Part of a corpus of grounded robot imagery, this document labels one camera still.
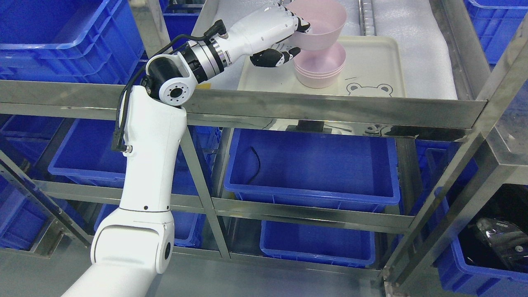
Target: cartoon bear face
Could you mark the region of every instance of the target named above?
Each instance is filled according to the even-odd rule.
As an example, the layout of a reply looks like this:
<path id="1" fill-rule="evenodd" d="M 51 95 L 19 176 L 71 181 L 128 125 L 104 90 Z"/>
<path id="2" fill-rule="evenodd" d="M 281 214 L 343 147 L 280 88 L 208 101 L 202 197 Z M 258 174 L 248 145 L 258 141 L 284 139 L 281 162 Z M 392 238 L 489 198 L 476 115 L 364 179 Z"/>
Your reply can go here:
<path id="1" fill-rule="evenodd" d="M 368 97 L 391 97 L 392 87 L 382 83 L 377 87 L 362 87 L 359 83 L 353 82 L 346 86 L 349 95 Z"/>

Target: metal shelf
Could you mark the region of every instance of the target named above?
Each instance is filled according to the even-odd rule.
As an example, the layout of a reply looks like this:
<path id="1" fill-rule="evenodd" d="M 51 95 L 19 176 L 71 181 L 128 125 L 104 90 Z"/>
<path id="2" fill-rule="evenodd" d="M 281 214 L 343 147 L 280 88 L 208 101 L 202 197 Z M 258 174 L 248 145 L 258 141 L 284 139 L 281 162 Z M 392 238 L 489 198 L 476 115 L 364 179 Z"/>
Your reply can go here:
<path id="1" fill-rule="evenodd" d="M 152 6 L 156 0 L 149 0 L 146 5 Z M 203 32 L 212 23 L 218 7 L 218 0 L 208 0 L 202 9 L 195 31 Z M 190 248 L 175 248 L 174 252 L 182 255 L 221 258 L 224 261 L 254 262 L 273 266 L 288 266 L 304 269 L 350 273 L 380 281 L 382 277 L 390 282 L 405 283 L 409 276 L 420 271 L 419 268 L 430 265 L 441 250 L 448 244 L 451 227 L 463 222 L 483 202 L 478 197 L 484 191 L 477 185 L 482 180 L 493 185 L 500 181 L 520 182 L 521 177 L 528 176 L 526 159 L 511 155 L 511 151 L 496 148 L 496 166 L 493 170 L 484 171 L 482 180 L 472 181 L 457 199 L 457 205 L 451 208 L 454 216 L 443 221 L 433 234 L 415 249 L 412 244 L 419 231 L 428 221 L 439 205 L 445 193 L 452 186 L 467 162 L 481 154 L 489 159 L 496 132 L 492 128 L 504 112 L 516 90 L 528 78 L 526 65 L 528 61 L 528 34 L 521 34 L 516 47 L 509 47 L 508 58 L 501 60 L 493 72 L 490 72 L 479 40 L 462 0 L 431 1 L 433 14 L 444 34 L 451 54 L 451 64 L 459 100 L 420 99 L 420 98 L 374 98 L 356 96 L 325 96 L 284 94 L 277 92 L 249 92 L 231 90 L 196 90 L 193 100 L 185 108 L 190 125 L 209 125 L 225 127 L 219 149 L 219 162 L 215 165 L 213 193 L 201 171 L 200 162 L 188 131 L 185 133 L 181 147 L 191 170 L 199 196 L 173 195 L 172 208 L 180 211 L 199 212 L 207 215 L 211 234 L 218 245 L 218 251 Z M 146 36 L 148 32 L 157 36 L 158 42 L 164 41 L 164 29 L 158 26 L 155 19 L 162 19 L 150 10 L 142 15 L 150 21 L 136 22 Z M 26 114 L 40 116 L 57 116 L 66 118 L 115 119 L 116 106 L 122 86 L 96 85 L 82 83 L 0 81 L 0 110 L 7 114 Z M 317 120 L 339 122 L 350 127 L 355 135 L 374 135 L 384 137 L 403 137 L 398 139 L 400 158 L 400 181 L 402 193 L 408 209 L 420 192 L 416 187 L 416 164 L 411 158 L 414 138 L 426 140 L 458 141 L 461 147 L 453 161 L 447 166 L 442 177 L 434 186 L 419 213 L 412 216 L 393 214 L 371 214 L 357 211 L 342 211 L 266 203 L 237 201 L 228 199 L 229 193 L 222 189 L 226 160 L 229 157 L 230 128 L 269 129 L 278 121 Z M 489 135 L 488 153 L 481 144 Z M 100 203 L 118 203 L 121 190 L 99 188 L 84 185 L 57 183 L 50 180 L 32 181 L 13 162 L 0 152 L 4 168 L 10 169 L 12 176 L 17 176 L 19 186 L 26 189 L 33 199 L 40 201 L 44 207 L 59 219 L 59 224 L 67 230 L 68 236 L 82 240 L 86 245 L 90 237 L 82 233 L 69 217 L 54 209 L 49 204 L 48 195 L 59 198 Z M 266 219 L 314 224 L 339 228 L 354 228 L 384 233 L 405 234 L 383 271 L 362 270 L 315 263 L 284 261 L 230 252 L 226 236 L 227 228 L 223 217 Z"/>
<path id="2" fill-rule="evenodd" d="M 432 265 L 503 184 L 528 184 L 528 154 L 510 152 L 497 129 L 492 130 L 474 159 L 478 171 L 453 201 L 444 219 L 409 263 L 405 267 L 396 267 L 401 271 L 398 278 L 392 279 L 400 284 L 396 291 L 405 291 L 413 285 L 418 273 Z"/>

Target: robotic arm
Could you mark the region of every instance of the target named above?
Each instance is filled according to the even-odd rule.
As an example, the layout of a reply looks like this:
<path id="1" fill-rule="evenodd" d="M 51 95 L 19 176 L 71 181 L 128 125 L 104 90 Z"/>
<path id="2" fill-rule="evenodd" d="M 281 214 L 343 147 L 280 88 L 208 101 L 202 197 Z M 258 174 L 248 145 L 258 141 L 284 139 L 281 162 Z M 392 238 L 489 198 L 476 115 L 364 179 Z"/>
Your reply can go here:
<path id="1" fill-rule="evenodd" d="M 141 86 L 123 94 L 113 150 L 127 157 L 119 208 L 101 222 L 91 246 L 92 265 L 63 296 L 145 296 L 171 259 L 174 220 L 170 197 L 176 153 L 187 127 L 184 104 L 196 86 L 241 56 L 277 67 L 300 52 L 270 48 L 309 24 L 279 4 L 255 10 L 226 30 L 217 21 L 202 39 L 175 54 L 153 56 Z"/>

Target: floor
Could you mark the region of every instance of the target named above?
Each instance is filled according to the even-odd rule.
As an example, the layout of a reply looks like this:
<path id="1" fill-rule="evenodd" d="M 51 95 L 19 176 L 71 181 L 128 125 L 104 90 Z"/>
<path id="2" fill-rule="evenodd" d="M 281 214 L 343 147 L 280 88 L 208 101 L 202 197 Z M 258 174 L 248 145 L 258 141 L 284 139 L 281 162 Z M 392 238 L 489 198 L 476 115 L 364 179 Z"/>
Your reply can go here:
<path id="1" fill-rule="evenodd" d="M 51 259 L 0 253 L 0 296 L 59 296 L 89 265 L 89 250 L 69 239 Z M 434 270 L 424 280 L 412 296 L 462 296 L 439 289 Z M 153 296 L 382 297 L 384 292 L 343 274 L 173 257 Z"/>

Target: pink bowl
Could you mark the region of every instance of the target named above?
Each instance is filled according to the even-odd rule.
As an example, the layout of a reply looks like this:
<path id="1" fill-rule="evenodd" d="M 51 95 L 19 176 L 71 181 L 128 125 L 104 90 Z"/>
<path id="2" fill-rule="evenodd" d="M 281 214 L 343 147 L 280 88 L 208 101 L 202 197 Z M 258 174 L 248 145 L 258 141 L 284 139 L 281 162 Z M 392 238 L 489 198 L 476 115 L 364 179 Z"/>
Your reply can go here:
<path id="1" fill-rule="evenodd" d="M 295 70 L 297 70 L 297 72 L 302 73 L 302 74 L 304 74 L 306 76 L 317 78 L 317 77 L 327 77 L 327 76 L 330 76 L 330 75 L 335 74 L 337 72 L 340 72 L 341 70 L 343 70 L 343 67 L 339 67 L 339 68 L 337 68 L 336 70 L 334 70 L 332 72 L 323 73 L 323 74 L 314 74 L 314 73 L 306 72 L 303 69 L 299 69 L 297 67 L 295 67 Z"/>
<path id="2" fill-rule="evenodd" d="M 329 87 L 331 86 L 333 83 L 335 83 L 335 81 L 337 81 L 337 77 L 339 76 L 339 74 L 341 73 L 341 71 L 335 73 L 335 74 L 332 74 L 328 77 L 319 77 L 319 78 L 314 78 L 314 77 L 308 77 L 302 73 L 299 73 L 299 72 L 295 72 L 295 75 L 297 76 L 297 79 L 300 81 L 300 83 L 302 83 L 303 85 L 307 86 L 308 88 L 313 88 L 313 89 L 322 89 L 322 88 L 326 88 L 326 87 Z"/>
<path id="3" fill-rule="evenodd" d="M 345 65 L 346 51 L 338 42 L 322 51 L 301 51 L 294 58 L 295 68 L 309 75 L 327 75 Z"/>
<path id="4" fill-rule="evenodd" d="M 334 44 L 346 21 L 346 9 L 334 0 L 295 0 L 286 7 L 310 23 L 309 33 L 295 32 L 288 39 L 307 51 L 320 51 Z"/>

